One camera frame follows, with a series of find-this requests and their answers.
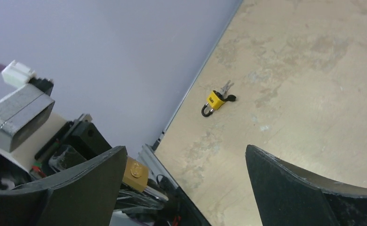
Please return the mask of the brass padlock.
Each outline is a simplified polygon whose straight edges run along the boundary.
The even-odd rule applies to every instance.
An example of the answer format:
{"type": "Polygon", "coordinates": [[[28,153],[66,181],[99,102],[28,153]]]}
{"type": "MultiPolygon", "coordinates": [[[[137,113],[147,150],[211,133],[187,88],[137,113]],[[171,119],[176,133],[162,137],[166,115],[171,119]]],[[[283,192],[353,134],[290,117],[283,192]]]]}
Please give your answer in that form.
{"type": "Polygon", "coordinates": [[[128,157],[122,182],[129,187],[143,192],[148,183],[149,169],[137,160],[128,157]]]}

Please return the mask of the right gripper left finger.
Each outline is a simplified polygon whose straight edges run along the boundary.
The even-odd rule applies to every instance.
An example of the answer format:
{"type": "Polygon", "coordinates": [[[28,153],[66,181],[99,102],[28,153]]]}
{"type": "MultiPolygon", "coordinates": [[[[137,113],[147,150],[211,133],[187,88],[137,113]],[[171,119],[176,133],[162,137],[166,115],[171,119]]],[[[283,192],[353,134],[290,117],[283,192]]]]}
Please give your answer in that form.
{"type": "Polygon", "coordinates": [[[0,190],[0,226],[107,226],[127,151],[114,147],[51,176],[0,190]]]}

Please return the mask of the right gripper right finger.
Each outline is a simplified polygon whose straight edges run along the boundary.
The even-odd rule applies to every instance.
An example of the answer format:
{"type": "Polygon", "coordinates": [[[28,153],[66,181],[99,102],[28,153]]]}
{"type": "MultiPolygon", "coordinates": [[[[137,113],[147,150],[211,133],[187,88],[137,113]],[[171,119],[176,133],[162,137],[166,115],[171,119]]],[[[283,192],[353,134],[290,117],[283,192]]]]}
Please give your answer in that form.
{"type": "Polygon", "coordinates": [[[247,170],[265,226],[367,226],[367,188],[320,176],[248,145],[247,170]]]}

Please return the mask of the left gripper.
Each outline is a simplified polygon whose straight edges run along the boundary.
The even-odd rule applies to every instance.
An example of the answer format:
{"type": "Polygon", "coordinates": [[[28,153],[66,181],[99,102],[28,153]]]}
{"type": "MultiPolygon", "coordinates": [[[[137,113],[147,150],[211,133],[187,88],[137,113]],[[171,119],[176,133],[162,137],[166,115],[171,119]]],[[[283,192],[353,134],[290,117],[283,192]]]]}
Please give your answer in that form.
{"type": "MultiPolygon", "coordinates": [[[[0,150],[0,190],[43,179],[112,148],[89,115],[67,122],[51,119],[14,152],[0,150]]],[[[167,203],[168,194],[149,178],[143,192],[122,182],[113,212],[157,215],[167,203]]]]}

